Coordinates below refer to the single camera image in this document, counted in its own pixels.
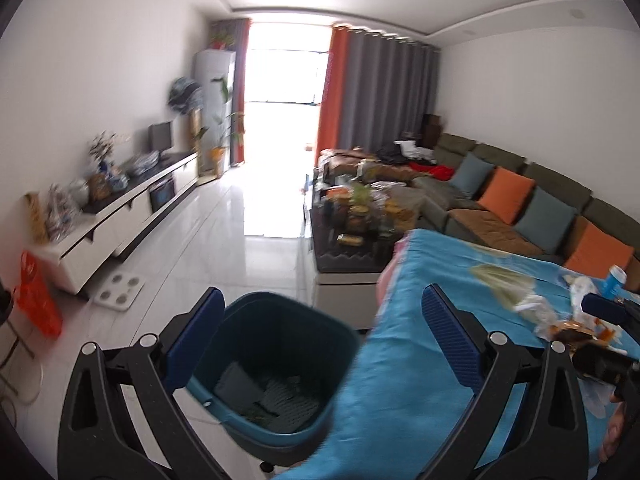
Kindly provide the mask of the person's right hand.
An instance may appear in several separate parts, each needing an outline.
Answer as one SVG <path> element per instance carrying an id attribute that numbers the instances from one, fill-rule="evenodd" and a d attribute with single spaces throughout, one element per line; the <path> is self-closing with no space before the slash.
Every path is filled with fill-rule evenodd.
<path id="1" fill-rule="evenodd" d="M 625 425 L 626 403 L 617 396 L 611 396 L 610 401 L 615 405 L 615 411 L 608 421 L 605 436 L 599 448 L 599 460 L 606 463 L 617 451 L 620 445 L 620 435 Z"/>

